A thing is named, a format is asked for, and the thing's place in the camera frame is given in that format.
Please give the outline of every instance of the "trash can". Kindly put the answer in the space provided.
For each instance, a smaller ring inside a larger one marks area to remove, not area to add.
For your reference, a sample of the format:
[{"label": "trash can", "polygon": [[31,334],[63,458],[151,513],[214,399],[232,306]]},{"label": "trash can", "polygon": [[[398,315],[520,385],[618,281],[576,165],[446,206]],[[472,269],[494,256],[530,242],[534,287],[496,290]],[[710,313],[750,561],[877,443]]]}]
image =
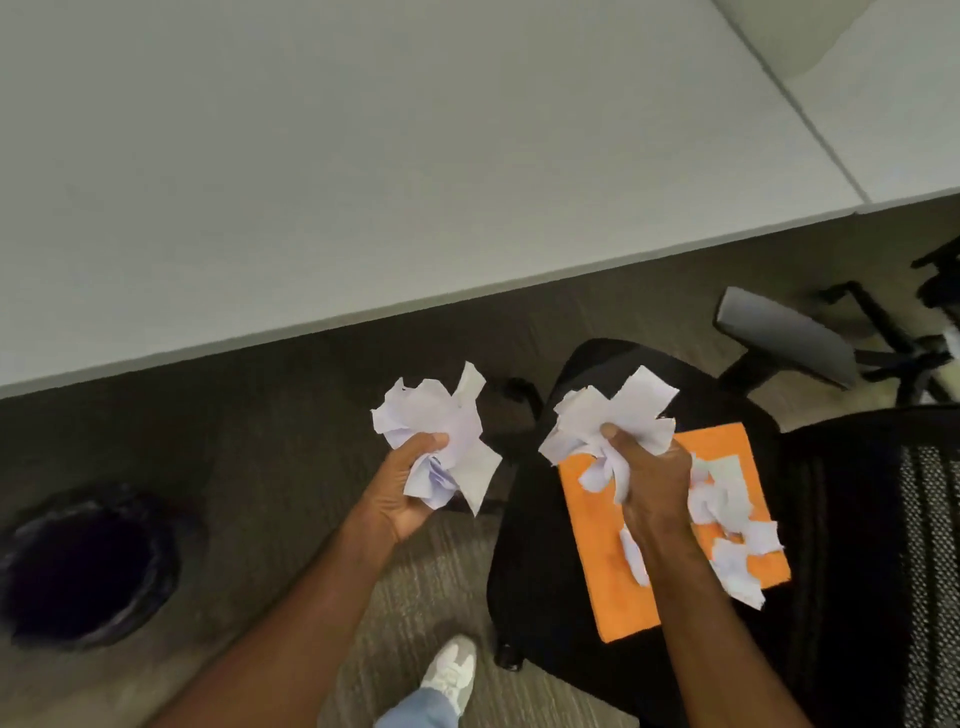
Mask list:
[{"label": "trash can", "polygon": [[0,619],[20,646],[105,646],[143,626],[179,578],[162,501],[127,484],[67,491],[0,540]]}]

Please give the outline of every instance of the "desk surface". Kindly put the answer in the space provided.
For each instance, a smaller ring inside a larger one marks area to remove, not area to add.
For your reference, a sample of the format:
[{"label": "desk surface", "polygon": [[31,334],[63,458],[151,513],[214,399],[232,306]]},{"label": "desk surface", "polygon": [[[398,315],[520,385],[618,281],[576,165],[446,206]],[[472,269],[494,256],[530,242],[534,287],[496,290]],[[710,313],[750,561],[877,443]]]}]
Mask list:
[{"label": "desk surface", "polygon": [[0,9],[0,396],[859,197],[708,0]]}]

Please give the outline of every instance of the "right hand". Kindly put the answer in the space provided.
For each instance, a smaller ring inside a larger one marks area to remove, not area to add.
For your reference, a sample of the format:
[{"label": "right hand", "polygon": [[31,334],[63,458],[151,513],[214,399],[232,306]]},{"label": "right hand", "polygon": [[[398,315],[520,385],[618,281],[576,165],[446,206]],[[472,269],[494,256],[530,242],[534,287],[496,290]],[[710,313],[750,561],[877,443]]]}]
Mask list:
[{"label": "right hand", "polygon": [[693,463],[686,448],[674,440],[663,455],[653,455],[616,425],[607,423],[600,432],[630,464],[630,491],[623,501],[623,520],[634,538],[639,538],[644,527],[689,524],[686,498]]}]

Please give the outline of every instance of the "orange towel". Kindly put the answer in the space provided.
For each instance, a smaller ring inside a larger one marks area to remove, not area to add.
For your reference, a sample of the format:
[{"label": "orange towel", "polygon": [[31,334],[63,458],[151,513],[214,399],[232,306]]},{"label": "orange towel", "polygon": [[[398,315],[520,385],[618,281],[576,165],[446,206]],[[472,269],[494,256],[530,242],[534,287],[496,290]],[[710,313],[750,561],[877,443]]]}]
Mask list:
[{"label": "orange towel", "polygon": [[[705,460],[725,455],[739,455],[743,477],[747,481],[750,501],[754,505],[753,521],[770,521],[760,476],[756,472],[750,440],[743,425],[720,425],[691,432],[677,433],[677,440],[691,452]],[[597,632],[605,643],[619,640],[643,629],[660,624],[657,604],[650,587],[641,587],[630,573],[623,555],[619,531],[623,527],[623,512],[613,504],[612,483],[601,493],[589,493],[578,479],[593,458],[589,455],[571,455],[560,464],[560,480],[564,485],[566,507],[570,511],[573,535],[584,565],[587,589]],[[724,536],[717,523],[694,525],[697,539],[709,557],[713,539]],[[763,589],[790,580],[790,567],[782,551],[765,556],[748,556],[747,569],[760,580]]]}]

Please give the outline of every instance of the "shoe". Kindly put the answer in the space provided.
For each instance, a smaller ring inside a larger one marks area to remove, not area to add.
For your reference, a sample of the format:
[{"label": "shoe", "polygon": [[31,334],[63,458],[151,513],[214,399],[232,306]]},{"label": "shoe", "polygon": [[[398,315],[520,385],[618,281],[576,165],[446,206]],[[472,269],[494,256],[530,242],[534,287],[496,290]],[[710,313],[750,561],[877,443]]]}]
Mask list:
[{"label": "shoe", "polygon": [[476,666],[476,643],[469,637],[458,635],[445,644],[433,658],[420,686],[443,693],[453,705],[457,716],[462,716],[473,692]]}]

